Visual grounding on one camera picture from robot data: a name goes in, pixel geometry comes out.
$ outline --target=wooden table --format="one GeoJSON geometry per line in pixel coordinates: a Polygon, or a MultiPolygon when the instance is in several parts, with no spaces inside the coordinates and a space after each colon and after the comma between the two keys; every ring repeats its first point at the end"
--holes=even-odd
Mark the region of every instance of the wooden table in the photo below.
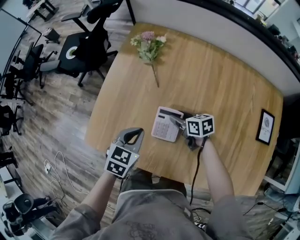
{"type": "MultiPolygon", "coordinates": [[[[159,176],[191,184],[197,151],[183,137],[175,143],[151,136],[159,106],[215,117],[212,136],[237,195],[254,195],[271,159],[282,112],[282,94],[251,67],[195,37],[151,24],[137,23],[114,60],[95,103],[85,140],[106,152],[125,128],[141,127],[145,137],[137,166],[159,176]],[[167,33],[157,60],[160,87],[150,66],[138,58],[130,39],[152,30],[167,33]],[[270,145],[255,140],[261,110],[275,116],[270,145]]],[[[201,163],[195,186],[207,188],[201,163]]]]}
{"type": "Polygon", "coordinates": [[[37,4],[33,5],[31,7],[31,9],[29,10],[28,14],[26,15],[26,17],[30,17],[31,15],[33,15],[35,13],[35,15],[41,17],[42,19],[44,19],[44,21],[48,21],[50,20],[58,11],[58,7],[54,7],[49,0],[40,0],[37,4]],[[42,15],[38,9],[42,7],[47,9],[47,11],[49,12],[49,14],[45,17],[44,15],[42,15]]]}

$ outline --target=wooden floor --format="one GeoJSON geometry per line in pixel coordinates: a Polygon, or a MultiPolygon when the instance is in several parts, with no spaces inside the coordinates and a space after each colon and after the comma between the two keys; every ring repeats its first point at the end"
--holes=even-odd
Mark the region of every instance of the wooden floor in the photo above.
{"type": "MultiPolygon", "coordinates": [[[[60,45],[53,43],[46,45],[44,38],[39,41],[46,45],[45,56],[52,50],[60,51],[68,35],[81,31],[74,22],[60,22],[60,19],[64,15],[80,11],[84,5],[83,1],[64,0],[60,2],[53,0],[52,3],[60,9],[49,22],[45,23],[39,17],[30,22],[39,31],[54,27],[61,35],[60,45]]],[[[93,28],[93,25],[84,20],[83,22],[89,29],[93,28]]],[[[112,50],[120,48],[131,27],[132,23],[127,5],[123,2],[120,9],[105,23],[112,43],[112,50]]],[[[19,46],[21,49],[20,56],[25,56],[30,42],[37,37],[36,33],[28,30],[28,34],[23,37],[19,46]]],[[[112,61],[113,58],[109,59],[101,67],[104,74],[109,70],[112,61]]],[[[75,188],[79,191],[88,192],[101,176],[105,164],[104,153],[92,149],[84,142],[87,123],[101,90],[102,80],[97,73],[93,73],[92,76],[87,76],[84,79],[83,88],[77,86],[78,78],[75,79],[67,75],[48,73],[44,75],[43,80],[45,80],[45,87],[42,90],[39,88],[38,80],[33,80],[24,87],[26,97],[35,104],[33,107],[28,104],[22,106],[19,113],[20,116],[24,117],[24,121],[19,124],[22,136],[11,132],[9,136],[3,137],[4,149],[13,146],[19,164],[17,171],[22,178],[23,189],[32,196],[51,195],[53,197],[50,187],[52,178],[44,172],[44,161],[48,159],[54,164],[54,157],[58,151],[61,151],[65,156],[67,170],[75,188]]],[[[85,194],[77,193],[71,187],[61,155],[57,158],[57,172],[61,177],[61,185],[66,194],[64,200],[67,207],[62,207],[64,214],[60,217],[60,220],[63,220],[71,209],[80,204],[85,194]]],[[[56,183],[53,184],[53,188],[56,195],[61,197],[62,192],[56,183]]],[[[108,203],[113,209],[116,205],[119,188],[120,181],[117,180],[108,203]]],[[[207,191],[198,189],[195,192],[193,205],[211,209],[213,205],[209,199],[210,196],[207,191]]],[[[241,203],[243,212],[246,212],[258,201],[264,201],[273,208],[281,207],[265,199],[260,192],[256,197],[238,196],[238,201],[241,203]]],[[[270,208],[259,205],[245,216],[254,238],[267,239],[267,236],[276,230],[280,222],[278,220],[273,221],[266,228],[274,214],[275,212],[270,208]]],[[[109,225],[112,217],[113,210],[107,208],[101,222],[102,226],[109,225]]]]}

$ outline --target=framed picture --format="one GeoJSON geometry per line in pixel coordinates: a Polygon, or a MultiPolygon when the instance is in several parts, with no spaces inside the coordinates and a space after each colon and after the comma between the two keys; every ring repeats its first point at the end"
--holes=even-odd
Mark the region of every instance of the framed picture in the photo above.
{"type": "Polygon", "coordinates": [[[272,137],[275,117],[262,109],[261,119],[259,121],[256,140],[269,145],[272,137]]]}

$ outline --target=pink flower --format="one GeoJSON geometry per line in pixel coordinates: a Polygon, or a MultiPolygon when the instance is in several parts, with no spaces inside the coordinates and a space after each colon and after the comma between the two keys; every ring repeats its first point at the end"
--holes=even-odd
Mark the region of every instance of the pink flower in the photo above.
{"type": "Polygon", "coordinates": [[[141,34],[141,38],[144,41],[153,40],[155,38],[155,34],[154,34],[154,32],[151,32],[151,31],[143,32],[141,34]]]}

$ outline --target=gray shirt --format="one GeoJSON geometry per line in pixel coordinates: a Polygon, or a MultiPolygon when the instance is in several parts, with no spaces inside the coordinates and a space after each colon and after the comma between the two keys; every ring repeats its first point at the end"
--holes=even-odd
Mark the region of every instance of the gray shirt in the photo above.
{"type": "Polygon", "coordinates": [[[100,218],[88,205],[74,208],[52,240],[246,240],[252,239],[233,196],[219,200],[206,232],[193,222],[191,207],[175,190],[130,190],[121,193],[112,224],[100,228],[100,218]]]}

